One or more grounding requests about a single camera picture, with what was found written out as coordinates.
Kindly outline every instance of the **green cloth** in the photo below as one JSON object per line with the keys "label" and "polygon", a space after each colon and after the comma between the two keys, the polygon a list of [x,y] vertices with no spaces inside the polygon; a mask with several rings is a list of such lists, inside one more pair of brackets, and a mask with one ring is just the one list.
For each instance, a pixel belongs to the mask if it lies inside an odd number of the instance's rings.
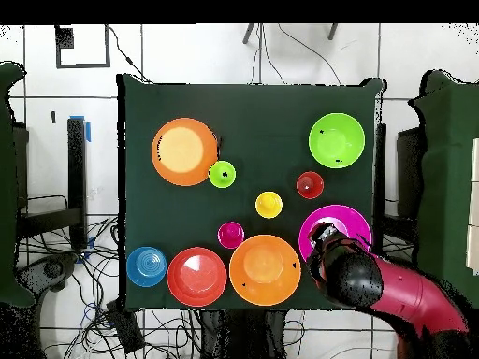
{"label": "green cloth", "polygon": [[[375,96],[383,90],[380,79],[352,87],[313,85],[184,85],[143,84],[123,75],[126,106],[126,254],[141,246],[160,249],[168,262],[180,251],[204,247],[215,251],[226,268],[232,250],[223,248],[217,231],[227,221],[240,223],[246,237],[272,234],[298,250],[299,228],[308,215],[325,205],[355,208],[370,222]],[[319,165],[308,148],[314,123],[332,112],[355,117],[366,135],[359,159],[344,169]],[[208,180],[179,187],[156,173],[151,145],[165,123],[180,117],[204,122],[223,138],[222,160],[233,164],[237,176],[227,189]],[[296,191],[298,176],[317,171],[325,189],[314,200]],[[272,220],[254,209],[257,196],[274,191],[283,200],[283,211]],[[163,279],[152,288],[128,280],[126,306],[184,308]],[[256,307],[234,291],[228,281],[222,296],[209,309]],[[293,295],[276,309],[329,309],[332,306],[302,268]]]}
{"label": "green cloth", "polygon": [[479,86],[454,82],[441,71],[426,75],[424,83],[425,95],[413,101],[428,140],[417,215],[418,266],[450,282],[478,309],[479,277],[466,267],[466,251]]}
{"label": "green cloth", "polygon": [[0,95],[3,98],[0,107],[0,302],[17,307],[30,307],[35,303],[32,293],[20,286],[14,276],[18,187],[8,91],[24,75],[21,65],[0,64]]}

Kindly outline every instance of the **red plate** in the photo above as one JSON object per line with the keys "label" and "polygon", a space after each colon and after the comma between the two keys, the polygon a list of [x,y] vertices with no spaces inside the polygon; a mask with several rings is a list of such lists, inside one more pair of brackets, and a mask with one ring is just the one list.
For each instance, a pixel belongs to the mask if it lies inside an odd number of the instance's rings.
{"label": "red plate", "polygon": [[214,251],[189,248],[168,266],[169,291],[186,306],[204,307],[221,296],[226,287],[226,267]]}

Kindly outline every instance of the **green bowl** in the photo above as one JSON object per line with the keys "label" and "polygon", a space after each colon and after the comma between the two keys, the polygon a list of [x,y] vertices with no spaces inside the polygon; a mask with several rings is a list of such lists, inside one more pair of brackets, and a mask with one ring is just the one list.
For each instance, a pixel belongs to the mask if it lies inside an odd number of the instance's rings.
{"label": "green bowl", "polygon": [[364,131],[359,122],[344,113],[330,113],[319,119],[310,131],[310,151],[328,168],[345,168],[364,149]]}
{"label": "green bowl", "polygon": [[236,170],[228,161],[217,161],[210,167],[208,177],[214,187],[225,189],[235,181]]}

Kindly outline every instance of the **table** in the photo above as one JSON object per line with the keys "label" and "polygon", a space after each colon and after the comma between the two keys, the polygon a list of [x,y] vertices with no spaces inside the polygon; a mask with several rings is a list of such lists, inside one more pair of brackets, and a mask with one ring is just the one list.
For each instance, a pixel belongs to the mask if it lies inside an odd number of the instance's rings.
{"label": "table", "polygon": [[[124,105],[126,153],[126,246],[160,249],[170,262],[180,251],[200,246],[215,251],[226,268],[232,250],[217,240],[219,226],[240,223],[245,237],[273,234],[298,253],[299,228],[315,209],[330,204],[355,208],[370,223],[372,159],[376,97],[380,79],[358,86],[321,85],[187,85],[143,84],[129,75],[118,78]],[[366,145],[359,159],[344,169],[329,169],[312,158],[308,135],[314,123],[332,112],[344,112],[362,125]],[[180,117],[204,122],[223,139],[220,159],[231,162],[237,178],[227,189],[208,180],[190,187],[168,183],[152,165],[151,145],[165,123]],[[325,181],[321,196],[305,200],[296,191],[297,177],[317,171]],[[283,211],[266,220],[254,201],[263,191],[283,200]],[[126,283],[127,309],[178,309],[185,306],[169,292],[166,280],[152,288]],[[223,295],[206,309],[247,309],[228,281]],[[272,309],[330,309],[302,268],[297,290]]]}

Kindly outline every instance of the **pink bowl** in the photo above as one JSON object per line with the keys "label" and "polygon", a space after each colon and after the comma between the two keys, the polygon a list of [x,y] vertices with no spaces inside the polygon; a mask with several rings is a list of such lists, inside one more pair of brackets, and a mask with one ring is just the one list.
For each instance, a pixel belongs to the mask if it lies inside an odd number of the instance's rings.
{"label": "pink bowl", "polygon": [[244,230],[236,222],[226,222],[218,230],[218,241],[225,248],[236,249],[244,240]]}

